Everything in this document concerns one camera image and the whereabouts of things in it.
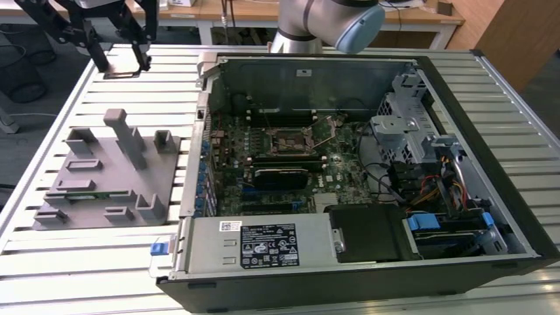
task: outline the barcode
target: barcode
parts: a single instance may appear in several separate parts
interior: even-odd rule
[[[220,232],[234,232],[242,230],[243,221],[220,221]]]

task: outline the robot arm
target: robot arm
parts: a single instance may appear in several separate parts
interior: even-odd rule
[[[323,42],[359,53],[386,20],[378,0],[280,0],[274,53],[322,53]]]
[[[139,71],[150,70],[150,43],[156,39],[158,0],[135,0],[144,9],[147,25],[143,28],[132,16],[124,0],[56,0],[67,9],[70,21],[55,10],[48,0],[16,0],[18,5],[59,43],[71,42],[82,53],[91,55],[100,72],[110,70],[106,53],[96,39],[88,18],[108,18],[126,39],[131,41],[139,62]]]

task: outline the power supply label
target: power supply label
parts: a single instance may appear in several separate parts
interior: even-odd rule
[[[295,224],[242,226],[244,269],[299,266]]]

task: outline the metal frame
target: metal frame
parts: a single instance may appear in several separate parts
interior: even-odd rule
[[[111,88],[100,85],[103,75],[90,64],[0,214],[0,289],[10,292],[0,298],[3,314],[159,314],[162,311],[174,315],[188,314],[156,288],[155,279],[150,278],[148,273],[151,243],[163,235],[178,233],[179,205],[172,206],[168,226],[132,230],[76,230],[72,234],[28,231],[35,210],[24,209],[42,200],[44,192],[35,189],[50,186],[55,179],[46,171],[59,166],[58,161],[64,159],[56,158],[55,154],[68,151],[58,142],[68,131],[68,125],[96,126],[96,121],[102,122],[100,113],[115,104],[124,104],[131,114],[131,125],[156,124],[166,126],[166,129],[170,126],[172,132],[182,136],[176,180],[184,181],[186,152],[196,111],[196,98],[190,95],[198,78],[198,55],[203,51],[262,53],[266,47],[154,45],[150,51],[154,56],[151,72],[143,73],[138,79],[119,81],[122,83]],[[130,45],[115,45],[110,56],[128,53]],[[552,133],[531,117],[532,111],[519,101],[516,94],[512,93],[515,97],[504,94],[507,90],[503,86],[507,83],[500,76],[492,74],[491,69],[467,51],[368,49],[363,54],[430,56],[544,230],[555,243],[560,243],[559,145],[548,139]],[[134,90],[147,87],[152,93],[138,92],[142,93],[140,98]],[[175,92],[158,92],[158,89]],[[442,109],[435,106],[434,110],[447,132],[454,133]],[[182,190],[180,187],[175,188],[175,201],[182,198]],[[155,259],[154,264],[159,267],[159,275],[168,273],[171,257]],[[559,266],[556,263],[551,268],[524,276],[499,279],[464,295],[328,304],[263,310],[259,313],[346,315],[392,311],[399,314],[558,314]]]

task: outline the motherboard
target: motherboard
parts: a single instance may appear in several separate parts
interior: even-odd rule
[[[344,114],[212,116],[218,215],[322,213],[372,201]]]

